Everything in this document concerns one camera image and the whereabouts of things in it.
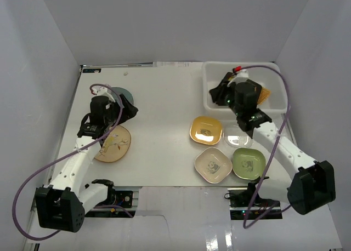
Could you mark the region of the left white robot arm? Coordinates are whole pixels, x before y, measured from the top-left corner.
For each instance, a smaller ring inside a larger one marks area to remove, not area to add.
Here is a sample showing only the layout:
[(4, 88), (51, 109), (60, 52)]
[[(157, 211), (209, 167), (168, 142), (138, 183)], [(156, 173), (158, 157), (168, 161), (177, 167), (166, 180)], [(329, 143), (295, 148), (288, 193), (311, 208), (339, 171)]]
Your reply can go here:
[(75, 154), (67, 159), (48, 186), (36, 189), (40, 227), (77, 232), (91, 209), (114, 204), (113, 181), (95, 179), (84, 185), (83, 179), (107, 140), (108, 132), (133, 118), (137, 112), (138, 109), (122, 93), (92, 97), (90, 112), (83, 117), (77, 133)]

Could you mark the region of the black square amber plate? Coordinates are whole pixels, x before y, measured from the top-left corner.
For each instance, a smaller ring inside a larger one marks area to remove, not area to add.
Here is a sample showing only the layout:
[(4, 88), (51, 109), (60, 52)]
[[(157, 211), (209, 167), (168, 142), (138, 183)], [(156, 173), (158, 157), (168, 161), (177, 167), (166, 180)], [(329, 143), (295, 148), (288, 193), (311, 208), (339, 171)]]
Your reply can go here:
[(235, 103), (232, 110), (249, 110), (257, 107), (257, 101), (261, 92), (262, 86), (251, 79), (243, 83), (236, 84), (235, 87)]

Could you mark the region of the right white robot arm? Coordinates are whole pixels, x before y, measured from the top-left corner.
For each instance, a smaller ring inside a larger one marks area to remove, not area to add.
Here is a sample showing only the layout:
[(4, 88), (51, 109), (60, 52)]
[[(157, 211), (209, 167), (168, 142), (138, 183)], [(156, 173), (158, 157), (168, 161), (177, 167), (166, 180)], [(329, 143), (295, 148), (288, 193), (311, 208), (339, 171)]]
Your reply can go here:
[(284, 167), (291, 184), (283, 192), (290, 206), (307, 214), (336, 198), (335, 172), (328, 161), (318, 162), (279, 133), (273, 120), (258, 108), (262, 87), (247, 79), (236, 83), (222, 81), (209, 90), (212, 102), (227, 106), (242, 131), (263, 145)]

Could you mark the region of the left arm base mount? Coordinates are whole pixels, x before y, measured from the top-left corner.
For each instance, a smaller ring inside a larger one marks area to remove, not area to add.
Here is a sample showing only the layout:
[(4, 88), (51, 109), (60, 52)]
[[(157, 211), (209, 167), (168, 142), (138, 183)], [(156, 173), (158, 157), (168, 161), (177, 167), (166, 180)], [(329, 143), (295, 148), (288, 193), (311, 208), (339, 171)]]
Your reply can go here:
[(117, 189), (112, 181), (106, 179), (95, 179), (91, 182), (91, 185), (93, 184), (107, 187), (107, 199), (98, 203), (98, 207), (119, 206), (126, 209), (130, 215), (120, 208), (94, 208), (85, 215), (86, 218), (133, 218), (135, 216), (137, 204), (133, 201), (137, 198), (134, 191)]

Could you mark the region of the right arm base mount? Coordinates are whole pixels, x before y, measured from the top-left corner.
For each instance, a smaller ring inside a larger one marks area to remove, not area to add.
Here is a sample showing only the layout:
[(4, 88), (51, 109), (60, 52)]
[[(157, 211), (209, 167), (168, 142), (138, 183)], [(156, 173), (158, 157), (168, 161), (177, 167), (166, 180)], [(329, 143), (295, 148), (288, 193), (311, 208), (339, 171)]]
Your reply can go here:
[(260, 178), (250, 181), (247, 187), (228, 189), (228, 192), (224, 195), (224, 198), (229, 201), (230, 218), (232, 221), (243, 220), (246, 216), (248, 220), (254, 220), (274, 204), (274, 200), (261, 198), (257, 195), (250, 213), (247, 213), (248, 205), (259, 180)]

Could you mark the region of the teal round plate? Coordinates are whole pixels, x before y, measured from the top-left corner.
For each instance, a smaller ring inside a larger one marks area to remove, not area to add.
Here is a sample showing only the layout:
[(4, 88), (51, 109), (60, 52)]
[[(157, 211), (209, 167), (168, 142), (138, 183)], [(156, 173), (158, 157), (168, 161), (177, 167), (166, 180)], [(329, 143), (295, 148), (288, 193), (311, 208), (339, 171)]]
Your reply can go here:
[(117, 100), (117, 94), (123, 94), (124, 97), (132, 104), (134, 105), (134, 99), (133, 95), (126, 89), (121, 88), (121, 87), (112, 87), (113, 92), (111, 95), (114, 97), (115, 101)]

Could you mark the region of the woven fan-shaped basket plate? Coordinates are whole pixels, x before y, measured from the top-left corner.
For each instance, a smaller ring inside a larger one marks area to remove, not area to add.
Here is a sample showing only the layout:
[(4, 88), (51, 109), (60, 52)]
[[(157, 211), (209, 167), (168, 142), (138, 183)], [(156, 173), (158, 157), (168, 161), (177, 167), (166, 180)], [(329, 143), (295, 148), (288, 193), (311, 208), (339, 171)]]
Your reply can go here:
[(261, 105), (262, 103), (264, 103), (268, 99), (268, 97), (270, 97), (270, 95), (271, 91), (265, 87), (262, 87), (257, 104)]

